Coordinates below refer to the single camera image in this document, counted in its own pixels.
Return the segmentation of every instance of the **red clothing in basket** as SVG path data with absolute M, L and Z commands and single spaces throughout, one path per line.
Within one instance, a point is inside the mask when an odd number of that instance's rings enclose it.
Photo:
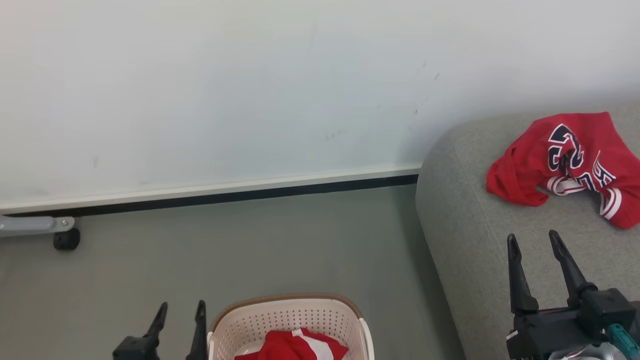
M 342 360 L 347 351 L 337 340 L 306 329 L 269 331 L 260 351 L 235 360 Z

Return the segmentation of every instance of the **printed number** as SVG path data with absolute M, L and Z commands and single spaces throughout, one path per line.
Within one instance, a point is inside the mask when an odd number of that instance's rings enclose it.
M 593 162 L 593 168 L 591 170 L 591 173 L 585 172 L 575 179 L 584 187 L 588 188 L 589 190 L 593 190 L 594 192 L 598 191 L 595 186 L 596 184 L 593 181 L 594 179 L 598 181 L 598 185 L 600 186 L 600 188 L 604 188 L 616 179 L 616 177 L 612 173 L 607 171 L 607 169 L 605 169 L 600 164 L 600 151 L 598 151 L 598 155 L 596 156 L 596 160 Z
M 571 141 L 573 146 L 573 154 L 571 155 L 569 166 L 571 168 L 579 168 L 584 160 L 584 151 L 580 148 L 580 144 L 578 140 L 576 140 L 573 131 L 566 125 L 560 124 L 549 137 L 549 142 L 552 143 L 566 144 L 568 141 Z M 556 171 L 561 167 L 561 151 L 562 146 L 551 145 L 549 147 L 549 169 L 551 171 Z

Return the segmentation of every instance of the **gray upholstery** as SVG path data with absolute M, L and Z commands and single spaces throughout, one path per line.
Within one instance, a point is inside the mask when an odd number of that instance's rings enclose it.
M 640 103 L 609 111 L 629 149 L 640 155 Z M 566 305 L 566 288 L 548 230 L 557 230 L 588 280 L 640 300 L 640 225 L 611 226 L 593 192 L 551 196 L 530 208 L 485 190 L 486 172 L 533 120 L 506 115 L 457 126 L 429 152 L 418 178 L 417 209 L 468 360 L 507 359 L 511 329 L 506 238 L 515 233 L 532 294 L 541 308 Z

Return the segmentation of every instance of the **baseboard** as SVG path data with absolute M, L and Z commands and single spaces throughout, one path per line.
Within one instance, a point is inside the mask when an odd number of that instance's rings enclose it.
M 0 204 L 0 213 L 19 216 L 50 215 L 82 217 L 127 211 L 214 204 L 217 202 L 265 199 L 268 197 L 301 195 L 305 193 L 377 188 L 415 183 L 420 166 L 421 164 L 414 164 L 402 167 L 341 172 L 320 176 L 286 177 L 263 181 L 152 190 L 78 199 Z

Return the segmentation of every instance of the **black wheel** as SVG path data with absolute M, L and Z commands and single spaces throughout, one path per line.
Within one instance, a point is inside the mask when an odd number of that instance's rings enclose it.
M 80 243 L 80 230 L 71 229 L 53 236 L 53 247 L 56 250 L 75 250 Z

